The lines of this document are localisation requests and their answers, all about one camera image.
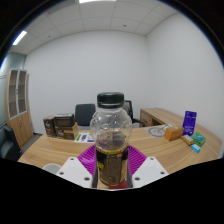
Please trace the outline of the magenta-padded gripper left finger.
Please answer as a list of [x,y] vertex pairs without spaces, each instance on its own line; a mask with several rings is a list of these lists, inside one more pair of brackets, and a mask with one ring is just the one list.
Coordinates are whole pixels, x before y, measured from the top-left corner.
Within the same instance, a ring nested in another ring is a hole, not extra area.
[[96,188],[98,171],[95,146],[89,147],[78,157],[69,157],[57,176],[84,188]]

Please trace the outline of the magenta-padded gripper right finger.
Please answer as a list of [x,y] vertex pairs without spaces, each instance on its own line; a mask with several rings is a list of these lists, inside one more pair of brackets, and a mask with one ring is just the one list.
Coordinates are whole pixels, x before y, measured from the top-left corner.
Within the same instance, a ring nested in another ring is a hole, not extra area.
[[127,186],[140,188],[168,175],[155,157],[147,157],[133,146],[128,147]]

